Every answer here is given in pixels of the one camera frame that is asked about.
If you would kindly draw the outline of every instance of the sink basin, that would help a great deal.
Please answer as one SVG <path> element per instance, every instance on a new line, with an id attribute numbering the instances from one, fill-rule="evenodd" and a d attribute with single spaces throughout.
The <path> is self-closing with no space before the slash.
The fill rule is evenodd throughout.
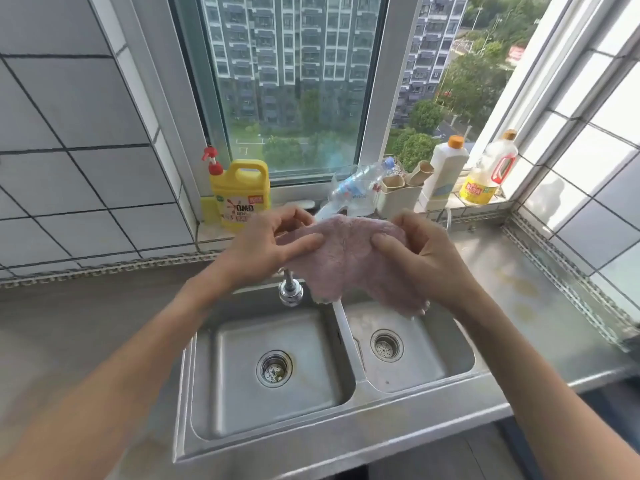
<path id="1" fill-rule="evenodd" d="M 222 438 L 345 403 L 355 379 L 331 305 L 295 308 L 272 286 L 216 304 L 197 332 L 191 423 Z"/>
<path id="2" fill-rule="evenodd" d="M 474 352 L 453 316 L 432 305 L 407 318 L 362 292 L 342 298 L 367 379 L 383 392 L 399 392 L 468 372 Z"/>

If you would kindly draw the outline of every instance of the drain hole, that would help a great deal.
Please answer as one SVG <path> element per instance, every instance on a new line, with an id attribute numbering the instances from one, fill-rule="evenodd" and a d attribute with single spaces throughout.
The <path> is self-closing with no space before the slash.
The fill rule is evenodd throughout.
<path id="1" fill-rule="evenodd" d="M 267 387 L 280 387 L 291 377 L 291 359 L 281 350 L 267 352 L 258 361 L 258 380 Z"/>
<path id="2" fill-rule="evenodd" d="M 400 337 L 391 330 L 378 330 L 371 337 L 373 353 L 385 362 L 395 362 L 404 352 Z"/>

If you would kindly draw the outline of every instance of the stainless steel countertop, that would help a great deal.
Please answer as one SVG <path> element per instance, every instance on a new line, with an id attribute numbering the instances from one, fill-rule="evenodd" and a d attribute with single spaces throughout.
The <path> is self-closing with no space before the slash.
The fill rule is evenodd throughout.
<path id="1" fill-rule="evenodd" d="M 633 368 L 497 228 L 452 234 L 465 261 L 518 329 L 574 389 Z M 0 290 L 0 454 L 162 309 L 202 264 Z M 316 479 L 511 414 L 478 356 L 473 374 L 427 394 L 171 462 L 180 358 L 146 425 L 110 479 Z"/>

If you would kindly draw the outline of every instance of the pink cloth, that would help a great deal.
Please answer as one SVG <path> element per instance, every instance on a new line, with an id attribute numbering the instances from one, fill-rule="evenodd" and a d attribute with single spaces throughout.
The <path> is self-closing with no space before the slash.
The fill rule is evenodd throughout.
<path id="1" fill-rule="evenodd" d="M 297 229 L 279 236 L 277 242 L 288 244 L 313 233 L 325 236 L 320 249 L 286 264 L 307 282 L 316 301 L 337 301 L 350 288 L 360 288 L 381 305 L 403 315 L 420 314 L 425 303 L 407 275 L 372 247 L 371 236 L 379 232 L 406 245 L 404 231 L 394 224 L 345 216 Z"/>

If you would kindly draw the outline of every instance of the hand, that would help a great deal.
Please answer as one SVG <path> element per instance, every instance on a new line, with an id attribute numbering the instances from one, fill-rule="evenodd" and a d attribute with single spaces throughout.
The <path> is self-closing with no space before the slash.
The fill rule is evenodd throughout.
<path id="1" fill-rule="evenodd" d="M 265 210 L 249 219 L 231 246 L 212 264 L 190 281 L 195 293 L 204 301 L 207 294 L 233 291 L 260 282 L 281 268 L 286 261 L 315 251 L 324 243 L 322 234 L 309 234 L 290 244 L 276 244 L 277 234 L 308 226 L 313 216 L 295 205 Z"/>
<path id="2" fill-rule="evenodd" d="M 484 293 L 462 261 L 442 226 L 408 210 L 391 222 L 406 233 L 409 249 L 387 234 L 375 234 L 371 243 L 411 277 L 421 298 L 432 299 L 454 313 Z"/>

